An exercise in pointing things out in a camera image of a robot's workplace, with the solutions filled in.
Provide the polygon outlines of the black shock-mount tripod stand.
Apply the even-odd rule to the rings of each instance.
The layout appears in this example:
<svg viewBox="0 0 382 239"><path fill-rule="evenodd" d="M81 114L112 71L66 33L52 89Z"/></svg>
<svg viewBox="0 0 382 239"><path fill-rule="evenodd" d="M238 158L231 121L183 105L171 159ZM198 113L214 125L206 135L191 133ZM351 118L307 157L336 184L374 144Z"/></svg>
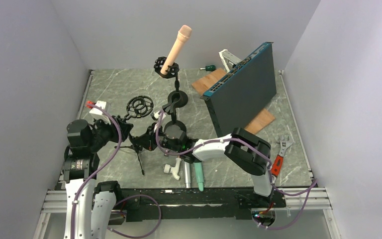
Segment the black shock-mount tripod stand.
<svg viewBox="0 0 382 239"><path fill-rule="evenodd" d="M126 107L125 107L126 114L124 116L117 115L114 117L120 117L122 119L125 119L127 123L132 123L133 129L131 130L130 135L139 136L138 130L144 129L144 123L146 122L146 121L142 121L142 120L145 117L149 116L153 112L153 109L154 109L153 100L149 96L139 95L139 96L133 97L132 99L130 99L128 101L128 103L126 104ZM121 148L132 149L136 153L137 159L138 159L138 162L140 165L140 169L141 169L141 174L144 176L145 172L144 172L142 162L140 159L140 152L141 151L136 152L133 149L131 142L130 142L130 145L121 146Z"/></svg>

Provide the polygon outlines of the silver mesh-head microphone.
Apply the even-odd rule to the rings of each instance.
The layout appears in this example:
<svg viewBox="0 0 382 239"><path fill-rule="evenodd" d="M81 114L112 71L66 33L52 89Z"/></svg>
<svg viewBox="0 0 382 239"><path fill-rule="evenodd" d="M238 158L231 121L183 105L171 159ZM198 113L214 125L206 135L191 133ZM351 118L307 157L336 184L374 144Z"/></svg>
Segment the silver mesh-head microphone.
<svg viewBox="0 0 382 239"><path fill-rule="evenodd" d="M191 188L191 165L184 161L183 164L183 172L184 172L184 180L185 180L185 187Z"/></svg>

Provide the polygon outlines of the black clip microphone stand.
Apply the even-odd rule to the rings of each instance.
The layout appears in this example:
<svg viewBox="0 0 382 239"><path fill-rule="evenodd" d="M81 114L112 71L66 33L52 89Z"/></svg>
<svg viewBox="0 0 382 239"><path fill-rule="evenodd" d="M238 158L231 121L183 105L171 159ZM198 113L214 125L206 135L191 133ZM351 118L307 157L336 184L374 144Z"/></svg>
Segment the black clip microphone stand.
<svg viewBox="0 0 382 239"><path fill-rule="evenodd" d="M178 120L177 109L184 107L188 103L188 96L184 91L172 91L168 95L168 103L162 106L164 114L171 116L171 121L165 125L164 133L168 132L168 129L177 128L184 134L187 132L185 124Z"/></svg>

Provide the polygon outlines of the mint green microphone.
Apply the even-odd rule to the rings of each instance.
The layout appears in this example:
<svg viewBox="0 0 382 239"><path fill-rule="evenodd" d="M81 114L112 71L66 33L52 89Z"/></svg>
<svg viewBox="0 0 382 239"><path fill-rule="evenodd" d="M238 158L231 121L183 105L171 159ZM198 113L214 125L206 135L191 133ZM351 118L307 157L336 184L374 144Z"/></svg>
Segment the mint green microphone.
<svg viewBox="0 0 382 239"><path fill-rule="evenodd" d="M201 162L195 162L194 163L194 172L196 176L196 181L198 185L198 189L203 192L204 191L204 175L203 175L203 168Z"/></svg>

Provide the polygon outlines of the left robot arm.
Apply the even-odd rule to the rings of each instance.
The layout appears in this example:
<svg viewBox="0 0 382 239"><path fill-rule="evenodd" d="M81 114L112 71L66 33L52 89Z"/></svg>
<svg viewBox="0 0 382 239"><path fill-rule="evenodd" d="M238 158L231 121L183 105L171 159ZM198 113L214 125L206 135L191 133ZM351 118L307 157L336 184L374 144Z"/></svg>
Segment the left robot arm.
<svg viewBox="0 0 382 239"><path fill-rule="evenodd" d="M122 205L117 181L96 181L98 151L109 141L118 143L116 127L98 119L93 124L77 119L67 126L67 146L63 164L67 206L66 239L103 239L111 211Z"/></svg>

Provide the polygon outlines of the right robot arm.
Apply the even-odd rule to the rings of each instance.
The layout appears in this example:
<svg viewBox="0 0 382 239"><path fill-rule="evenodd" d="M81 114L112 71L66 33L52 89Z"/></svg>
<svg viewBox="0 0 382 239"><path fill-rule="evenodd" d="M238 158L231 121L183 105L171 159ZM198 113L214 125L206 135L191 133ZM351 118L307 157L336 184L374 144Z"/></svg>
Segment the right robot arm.
<svg viewBox="0 0 382 239"><path fill-rule="evenodd" d="M132 144L153 151L160 149L188 163L226 156L251 175L254 200L261 207L273 201L273 180L270 173L271 145L256 135L237 127L230 134L213 139L193 139L177 125L162 128L152 124L141 136L130 136Z"/></svg>

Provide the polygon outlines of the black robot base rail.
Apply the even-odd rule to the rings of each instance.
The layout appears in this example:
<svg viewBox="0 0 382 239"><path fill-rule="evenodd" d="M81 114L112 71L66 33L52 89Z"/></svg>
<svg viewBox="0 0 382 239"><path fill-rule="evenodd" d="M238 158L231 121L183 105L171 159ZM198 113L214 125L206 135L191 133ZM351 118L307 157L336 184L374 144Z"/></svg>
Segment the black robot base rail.
<svg viewBox="0 0 382 239"><path fill-rule="evenodd" d="M112 208L123 212L127 222L157 219L251 219L250 212L283 209L284 196L274 192L271 196L257 195L252 187L185 188L124 188Z"/></svg>

